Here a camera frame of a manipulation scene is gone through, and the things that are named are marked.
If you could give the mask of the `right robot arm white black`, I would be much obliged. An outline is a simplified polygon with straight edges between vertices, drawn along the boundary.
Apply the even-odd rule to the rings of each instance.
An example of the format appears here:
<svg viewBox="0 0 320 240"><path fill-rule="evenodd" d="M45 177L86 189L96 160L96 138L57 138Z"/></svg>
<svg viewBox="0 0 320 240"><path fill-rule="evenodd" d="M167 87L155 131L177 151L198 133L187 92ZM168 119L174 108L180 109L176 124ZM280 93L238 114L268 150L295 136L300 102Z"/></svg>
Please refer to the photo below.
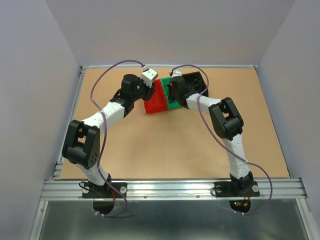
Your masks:
<svg viewBox="0 0 320 240"><path fill-rule="evenodd" d="M244 121L230 97L215 99L191 90L182 75L174 76L168 85L170 96L186 109L209 114L215 134L222 140L229 161L230 182L215 187L217 195L246 194L254 181L243 147Z"/></svg>

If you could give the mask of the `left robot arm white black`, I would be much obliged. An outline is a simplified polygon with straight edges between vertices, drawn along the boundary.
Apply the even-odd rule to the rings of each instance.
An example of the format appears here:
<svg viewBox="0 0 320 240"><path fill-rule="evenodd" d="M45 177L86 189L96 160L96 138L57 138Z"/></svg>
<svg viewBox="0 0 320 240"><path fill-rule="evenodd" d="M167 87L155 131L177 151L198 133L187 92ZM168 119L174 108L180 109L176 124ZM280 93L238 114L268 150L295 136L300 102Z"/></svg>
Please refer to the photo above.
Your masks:
<svg viewBox="0 0 320 240"><path fill-rule="evenodd" d="M79 121L72 120L67 128L62 147L62 156L76 165L88 181L79 186L85 198L108 198L115 196L111 188L112 178L100 165L102 149L101 134L125 118L134 108L136 101L148 101L155 93L155 80L158 73L148 69L140 76L126 74L121 81L120 89L104 108L94 115Z"/></svg>

